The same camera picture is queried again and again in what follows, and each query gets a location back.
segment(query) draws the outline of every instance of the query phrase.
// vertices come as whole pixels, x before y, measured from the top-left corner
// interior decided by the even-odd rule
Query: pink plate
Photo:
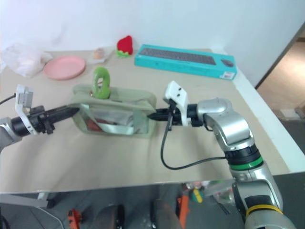
[[[85,60],[80,57],[63,56],[48,62],[43,71],[52,79],[68,80],[82,74],[85,66]]]

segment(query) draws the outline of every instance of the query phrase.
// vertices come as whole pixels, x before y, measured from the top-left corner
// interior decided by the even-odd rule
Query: table
[[[86,58],[90,52],[51,53],[54,57],[72,54]],[[113,53],[108,62],[102,64],[110,72],[111,86],[153,92],[158,99],[157,108],[166,107],[162,96],[171,80],[175,80],[188,92],[191,103],[214,97],[227,98],[234,109],[248,121],[256,145],[272,174],[304,170],[302,162],[305,157],[302,152],[279,121],[277,124],[276,117],[270,114],[271,110],[241,71],[234,81],[226,81],[138,67],[133,61],[133,56],[120,59]],[[91,83],[96,66],[88,65],[81,76],[67,81],[49,79],[44,73],[26,79],[6,68],[1,75],[1,98],[12,95],[20,83],[34,90],[32,107],[44,105],[48,110],[68,104],[72,98],[73,86]],[[0,114],[2,117],[16,117],[14,101],[0,106]],[[277,132],[271,133],[274,126]],[[52,135],[27,136],[2,151],[0,193],[62,192],[231,177],[225,160],[180,171],[166,169],[160,160],[164,128],[165,123],[158,123],[151,139],[86,135],[78,130],[72,119],[64,120],[55,124]],[[294,157],[288,160],[291,156],[282,152],[274,143],[281,144],[284,149],[292,149]],[[171,166],[224,155],[211,132],[191,127],[174,127],[168,134],[164,154],[166,162]]]

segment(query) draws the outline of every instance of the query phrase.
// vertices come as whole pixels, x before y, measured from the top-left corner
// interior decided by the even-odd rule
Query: strawberry plush toy
[[[127,57],[132,54],[133,49],[132,49],[132,37],[127,36],[124,37],[123,39],[120,39],[116,45],[117,50],[116,54],[119,57]]]

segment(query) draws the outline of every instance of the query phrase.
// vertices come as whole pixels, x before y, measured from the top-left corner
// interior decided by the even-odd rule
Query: yellow ring
[[[272,206],[272,205],[268,205],[268,204],[259,204],[259,205],[254,205],[250,208],[248,208],[247,212],[246,212],[246,217],[254,210],[257,210],[257,209],[272,209],[272,210],[275,210],[281,214],[282,211],[278,208],[278,207],[275,207],[275,206]]]

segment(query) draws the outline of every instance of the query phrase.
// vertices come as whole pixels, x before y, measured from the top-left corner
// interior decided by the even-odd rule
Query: transparent pouch
[[[109,99],[91,96],[90,85],[77,85],[70,106],[80,111],[75,124],[87,134],[116,134],[150,137],[156,122],[147,115],[155,112],[156,97],[146,91],[111,88]]]

